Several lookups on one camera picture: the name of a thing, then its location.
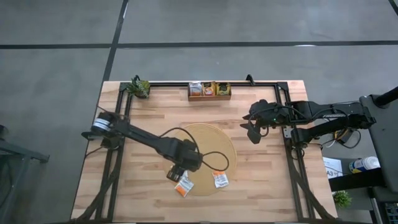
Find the potted plant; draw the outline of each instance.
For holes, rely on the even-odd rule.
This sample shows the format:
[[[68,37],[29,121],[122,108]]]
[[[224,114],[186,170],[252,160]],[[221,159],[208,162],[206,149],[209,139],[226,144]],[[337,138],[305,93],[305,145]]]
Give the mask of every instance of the potted plant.
[[[141,80],[138,75],[131,79],[131,83],[127,86],[129,94],[134,94],[138,98],[148,98],[150,92],[150,83]]]
[[[351,197],[348,192],[344,190],[335,192],[335,194],[333,194],[333,200],[339,208],[346,208],[351,205]]]

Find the gray floor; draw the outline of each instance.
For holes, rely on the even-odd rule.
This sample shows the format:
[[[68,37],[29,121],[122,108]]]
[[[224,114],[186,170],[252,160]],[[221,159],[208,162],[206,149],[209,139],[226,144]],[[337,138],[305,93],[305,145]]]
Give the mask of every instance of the gray floor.
[[[0,44],[110,44],[122,0],[0,0]],[[130,0],[119,42],[398,40],[387,0]],[[109,49],[0,50],[0,123],[9,141],[50,154],[32,163],[14,223],[68,220]],[[398,85],[398,45],[118,49],[110,80],[305,80],[319,103]],[[374,155],[366,131],[351,150]],[[365,212],[339,211],[369,222]]]

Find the white label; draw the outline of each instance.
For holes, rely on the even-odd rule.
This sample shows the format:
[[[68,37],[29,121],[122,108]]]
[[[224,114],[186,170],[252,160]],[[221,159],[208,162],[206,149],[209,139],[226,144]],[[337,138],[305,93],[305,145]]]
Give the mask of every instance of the white label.
[[[174,187],[180,195],[185,197],[192,189],[193,182],[188,178],[188,171],[185,171],[178,184]]]
[[[97,128],[101,128],[105,131],[111,130],[108,125],[109,125],[109,121],[101,119],[101,118],[96,118],[93,123],[93,126],[95,126]]]
[[[324,157],[323,163],[325,165],[326,173],[328,174],[328,179],[340,177],[343,175],[343,169],[341,167],[341,161],[339,159],[330,159]]]
[[[228,178],[227,178],[225,172],[223,172],[223,171],[214,171],[213,177],[214,177],[214,184],[216,185],[216,188],[225,187],[229,184]]]

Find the wire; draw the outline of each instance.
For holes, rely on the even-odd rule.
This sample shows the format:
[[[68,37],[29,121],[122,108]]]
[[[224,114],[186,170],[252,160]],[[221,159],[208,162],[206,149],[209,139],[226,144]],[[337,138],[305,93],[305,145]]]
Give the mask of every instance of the wire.
[[[2,206],[6,203],[6,200],[8,198],[8,196],[11,193],[11,189],[12,189],[12,175],[11,175],[11,166],[8,160],[6,160],[6,165],[8,166],[8,178],[9,178],[9,182],[10,182],[10,187],[8,188],[8,192],[5,196],[5,198],[3,199],[3,201],[0,203],[0,208],[2,208]]]
[[[226,167],[225,167],[225,169],[216,169],[216,168],[210,166],[209,164],[207,164],[205,161],[202,161],[202,163],[204,163],[204,164],[205,164],[206,166],[208,166],[210,169],[213,169],[213,170],[216,170],[216,171],[226,171],[226,170],[228,169],[228,167],[229,167],[229,159],[226,157],[225,154],[223,154],[222,152],[213,151],[213,152],[205,153],[205,154],[203,155],[203,157],[204,157],[204,156],[207,156],[207,155],[210,155],[210,154],[220,154],[220,155],[222,155],[222,156],[225,158],[225,160],[226,160]]]
[[[303,148],[300,148],[300,150],[301,150],[301,153],[302,153],[301,157],[304,158],[305,151],[304,151]],[[292,156],[292,159],[297,160],[297,157],[296,158],[293,157],[293,154],[290,154],[290,155]]]
[[[320,143],[307,143],[307,144],[314,144],[314,145],[317,145],[317,146],[319,146],[319,148],[322,150],[324,145],[328,144],[329,142],[335,141],[335,140],[336,140],[336,139],[331,139],[331,140],[325,141],[324,143],[321,143],[321,144],[320,144]]]
[[[359,101],[354,100],[354,101],[339,102],[339,103],[333,103],[333,105],[341,105],[341,104],[347,104],[347,103],[359,103]]]
[[[103,147],[101,146],[101,147],[99,147],[99,148],[97,148],[97,149],[94,149],[94,150],[92,150],[91,152],[89,152],[89,153],[87,153],[86,155],[85,155],[85,159],[88,157],[88,155],[90,155],[90,154],[92,154],[92,153],[94,153],[94,152],[96,152],[96,151],[98,151],[98,150],[100,150],[100,149],[102,149]]]
[[[302,116],[303,118],[305,118],[305,120],[309,121],[310,119],[306,118],[305,115],[303,113],[301,113],[298,109],[291,107],[291,106],[279,106],[280,108],[287,108],[290,110],[293,110],[294,112],[296,112],[297,114],[299,114],[300,116]]]
[[[257,132],[254,130],[254,126],[253,126],[253,123],[252,123],[251,121],[252,121],[253,117],[254,117],[255,115],[257,115],[258,113],[265,112],[265,111],[269,111],[269,110],[274,110],[274,109],[276,109],[276,108],[277,108],[277,107],[275,107],[275,108],[267,108],[267,109],[260,110],[260,111],[255,112],[254,114],[252,114],[252,115],[249,117],[249,119],[248,119],[248,125],[249,125],[249,127],[250,127],[250,131],[252,131],[253,133],[258,134],[260,137],[266,137],[266,136],[269,134],[269,126],[267,126],[267,131],[266,131],[265,134],[260,134],[260,133],[257,133]]]
[[[355,147],[359,144],[359,142],[361,141],[361,138],[362,138],[361,132],[358,131],[358,130],[355,130],[355,131],[358,133],[358,141],[357,141],[353,146],[346,146],[345,144],[343,144],[343,143],[341,143],[341,142],[339,142],[339,141],[337,141],[337,143],[338,143],[338,144],[341,144],[342,146],[346,147],[347,149],[353,149],[353,148],[355,148]]]
[[[336,169],[333,169],[333,168],[331,168],[331,167],[328,167],[328,166],[325,166],[325,168],[328,168],[328,169],[334,170],[334,171],[336,171],[336,172],[339,172],[340,174],[350,175],[349,173],[345,173],[345,172],[342,172],[342,171],[338,171],[338,170],[336,170]]]
[[[167,133],[169,133],[169,132],[171,132],[173,130],[177,130],[177,129],[185,132],[192,139],[193,143],[195,143],[195,145],[197,147],[197,151],[198,151],[198,158],[200,160],[200,151],[199,151],[198,143],[196,142],[195,138],[191,135],[191,133],[189,133],[187,130],[185,130],[183,128],[180,128],[180,127],[175,127],[175,128],[167,130],[165,133],[161,134],[159,137],[161,138],[161,137],[165,136]],[[228,169],[228,167],[229,167],[229,159],[226,157],[225,154],[223,154],[222,152],[212,151],[212,152],[205,153],[203,155],[203,157],[206,156],[206,155],[209,155],[209,154],[220,154],[220,155],[222,155],[226,159],[226,167],[224,169],[215,169],[214,167],[212,167],[209,164],[207,164],[203,159],[201,159],[201,162],[204,163],[204,165],[206,165],[210,169],[213,169],[213,170],[216,170],[216,171],[226,171]]]
[[[328,146],[326,146],[327,148],[330,148],[330,147],[332,147],[332,145],[334,145],[335,144],[335,142],[336,142],[336,140],[334,140],[330,145],[328,145]]]

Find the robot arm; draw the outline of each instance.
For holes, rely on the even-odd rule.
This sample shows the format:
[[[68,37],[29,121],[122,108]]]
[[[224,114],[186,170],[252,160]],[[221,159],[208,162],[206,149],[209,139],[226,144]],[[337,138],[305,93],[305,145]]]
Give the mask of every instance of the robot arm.
[[[131,125],[128,119],[122,119],[119,114],[112,112],[101,112],[95,119],[91,131],[103,136],[109,145],[127,137],[154,148],[158,154],[175,164],[167,174],[167,178],[174,182],[180,180],[185,170],[198,170],[203,159],[203,154],[195,151],[195,143],[187,139],[181,141],[177,138],[161,138]]]
[[[312,101],[294,101],[284,106],[260,100],[251,105],[249,114],[243,117],[248,123],[241,126],[248,130],[249,139],[258,144],[264,137],[260,134],[261,128],[308,124],[320,118],[335,119],[309,129],[293,129],[291,138],[294,147],[306,147],[313,138],[346,128],[367,129],[376,122],[369,110],[359,102],[318,105]]]

